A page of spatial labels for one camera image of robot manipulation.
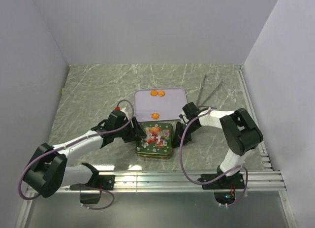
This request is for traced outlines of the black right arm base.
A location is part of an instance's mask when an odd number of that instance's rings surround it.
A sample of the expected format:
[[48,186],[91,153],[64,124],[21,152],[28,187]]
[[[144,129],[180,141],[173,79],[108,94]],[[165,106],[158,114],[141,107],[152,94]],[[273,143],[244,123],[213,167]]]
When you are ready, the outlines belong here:
[[[214,180],[218,174],[201,174],[198,182],[207,183]],[[223,176],[222,178],[202,185],[203,190],[213,190],[214,198],[219,205],[225,207],[236,204],[241,198],[244,197],[248,186],[248,175],[243,175],[239,172],[232,176]]]

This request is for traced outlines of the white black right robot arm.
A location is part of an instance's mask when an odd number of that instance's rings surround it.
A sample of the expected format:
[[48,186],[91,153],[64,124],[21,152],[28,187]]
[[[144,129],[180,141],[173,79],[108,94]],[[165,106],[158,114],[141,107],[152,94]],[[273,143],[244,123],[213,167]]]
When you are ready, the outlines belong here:
[[[182,110],[180,120],[176,123],[172,146],[180,149],[180,166],[184,176],[196,185],[207,186],[216,183],[219,188],[228,188],[240,175],[250,151],[263,141],[261,130],[244,108],[220,111],[215,107],[197,107],[190,102]],[[216,177],[209,181],[190,178],[182,159],[183,146],[192,141],[192,133],[201,127],[221,129],[228,144],[228,151],[217,168]]]

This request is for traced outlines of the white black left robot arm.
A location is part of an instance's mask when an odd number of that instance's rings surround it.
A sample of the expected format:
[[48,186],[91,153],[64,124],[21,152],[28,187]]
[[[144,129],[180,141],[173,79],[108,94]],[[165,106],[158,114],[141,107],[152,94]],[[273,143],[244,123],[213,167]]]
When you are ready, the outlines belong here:
[[108,119],[102,120],[84,135],[63,144],[41,144],[22,173],[21,182],[27,183],[38,195],[52,196],[59,188],[78,185],[82,188],[101,189],[99,171],[89,163],[72,166],[77,158],[101,149],[121,138],[125,143],[146,138],[136,117],[116,107]]

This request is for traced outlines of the gold tin lid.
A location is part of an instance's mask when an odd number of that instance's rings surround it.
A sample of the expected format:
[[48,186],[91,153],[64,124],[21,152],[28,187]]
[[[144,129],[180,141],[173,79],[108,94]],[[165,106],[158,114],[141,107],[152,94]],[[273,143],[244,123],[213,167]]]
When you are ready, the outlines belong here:
[[139,157],[170,159],[173,155],[173,126],[171,123],[142,122],[146,137],[136,142]]

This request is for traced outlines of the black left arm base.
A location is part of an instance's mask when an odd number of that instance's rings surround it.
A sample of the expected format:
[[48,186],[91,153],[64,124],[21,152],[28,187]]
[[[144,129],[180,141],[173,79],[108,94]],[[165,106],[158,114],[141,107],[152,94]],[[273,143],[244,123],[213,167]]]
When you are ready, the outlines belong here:
[[[102,210],[109,208],[115,201],[115,196],[112,193],[114,183],[115,175],[98,175],[86,184],[70,185],[68,190],[80,192],[79,200],[83,207],[90,210]],[[103,194],[110,195],[111,201],[106,206],[96,207]]]

